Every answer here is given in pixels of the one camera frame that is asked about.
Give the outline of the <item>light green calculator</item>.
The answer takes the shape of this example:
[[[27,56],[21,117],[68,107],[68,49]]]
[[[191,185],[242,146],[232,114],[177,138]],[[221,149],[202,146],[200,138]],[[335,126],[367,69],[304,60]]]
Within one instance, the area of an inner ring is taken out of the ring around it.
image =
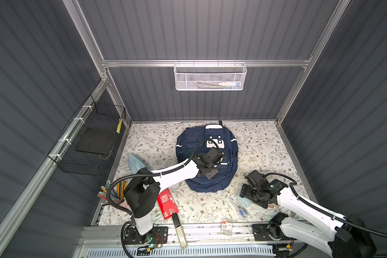
[[[239,200],[243,203],[245,207],[249,207],[253,202],[247,198],[238,196]]]

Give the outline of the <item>navy blue student backpack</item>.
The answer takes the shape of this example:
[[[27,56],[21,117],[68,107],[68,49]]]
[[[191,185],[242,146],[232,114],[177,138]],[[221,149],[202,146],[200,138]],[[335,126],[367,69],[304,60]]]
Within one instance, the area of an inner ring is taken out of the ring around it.
[[[188,127],[177,138],[176,156],[179,163],[192,153],[198,158],[213,148],[219,149],[222,160],[209,173],[186,180],[195,192],[217,192],[229,186],[238,168],[238,143],[234,134],[221,124]]]

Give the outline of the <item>light blue cloth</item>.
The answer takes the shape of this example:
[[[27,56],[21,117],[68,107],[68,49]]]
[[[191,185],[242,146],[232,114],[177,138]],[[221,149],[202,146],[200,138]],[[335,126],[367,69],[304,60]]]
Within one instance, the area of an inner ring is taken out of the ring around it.
[[[129,166],[129,169],[130,169],[132,174],[136,174],[138,171],[140,171],[141,169],[144,169],[144,168],[149,170],[148,165],[146,165],[141,158],[139,158],[138,156],[136,156],[134,154],[128,155],[127,162],[128,162],[128,166]]]

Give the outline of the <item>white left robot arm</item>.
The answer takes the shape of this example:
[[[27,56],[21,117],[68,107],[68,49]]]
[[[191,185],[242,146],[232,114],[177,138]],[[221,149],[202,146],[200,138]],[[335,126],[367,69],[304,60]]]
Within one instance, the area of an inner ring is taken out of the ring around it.
[[[131,225],[142,236],[153,231],[150,212],[154,208],[160,193],[182,181],[193,179],[198,175],[212,178],[224,159],[218,143],[213,139],[198,142],[189,158],[171,167],[148,170],[141,169],[113,181],[106,190],[106,200],[114,208],[131,216]],[[122,182],[130,181],[123,190],[124,200],[128,208],[117,204],[111,197],[114,187]]]

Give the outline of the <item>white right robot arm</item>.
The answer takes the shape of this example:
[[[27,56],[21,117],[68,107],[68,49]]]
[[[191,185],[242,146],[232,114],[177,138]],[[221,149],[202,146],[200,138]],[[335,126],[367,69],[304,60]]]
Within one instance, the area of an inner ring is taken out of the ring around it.
[[[356,216],[344,216],[299,195],[297,182],[267,180],[267,174],[254,170],[248,174],[240,196],[267,208],[276,204],[299,215],[305,222],[279,212],[269,222],[267,233],[274,241],[296,239],[305,246],[321,250],[332,258],[378,258],[372,236],[387,239],[387,234],[366,227]]]

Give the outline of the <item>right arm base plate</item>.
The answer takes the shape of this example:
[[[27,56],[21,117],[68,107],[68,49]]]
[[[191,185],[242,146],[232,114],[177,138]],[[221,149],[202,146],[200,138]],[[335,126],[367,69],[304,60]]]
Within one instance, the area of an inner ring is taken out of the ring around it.
[[[294,241],[294,238],[285,236],[280,227],[272,224],[252,224],[255,241]]]

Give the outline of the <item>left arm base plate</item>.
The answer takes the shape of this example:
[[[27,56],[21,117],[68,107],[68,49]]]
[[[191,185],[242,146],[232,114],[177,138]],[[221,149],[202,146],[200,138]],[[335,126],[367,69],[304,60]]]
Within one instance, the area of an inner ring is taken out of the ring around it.
[[[124,243],[127,245],[166,244],[168,240],[167,226],[154,226],[148,233],[141,235],[136,227],[127,227],[124,232]]]

